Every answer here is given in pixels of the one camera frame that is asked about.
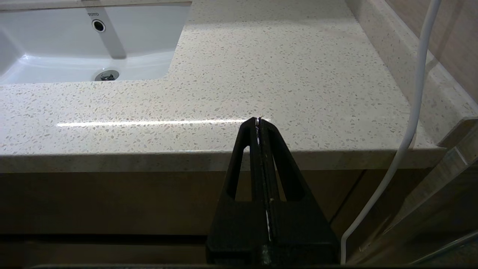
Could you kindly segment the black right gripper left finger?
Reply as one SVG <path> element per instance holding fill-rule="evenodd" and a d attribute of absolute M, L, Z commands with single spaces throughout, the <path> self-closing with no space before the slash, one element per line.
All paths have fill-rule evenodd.
<path fill-rule="evenodd" d="M 216 265 L 261 263 L 263 246 L 269 242 L 268 215 L 258 118 L 241 124 L 229 162 L 213 223 L 206 241 L 207 262 Z M 237 201 L 244 149 L 249 147 L 251 201 Z"/>

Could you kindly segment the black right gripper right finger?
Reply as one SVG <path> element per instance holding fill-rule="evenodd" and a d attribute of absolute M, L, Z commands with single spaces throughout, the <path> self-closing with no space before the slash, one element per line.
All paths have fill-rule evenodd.
<path fill-rule="evenodd" d="M 260 120 L 271 262 L 336 265 L 338 240 L 278 129 Z"/>

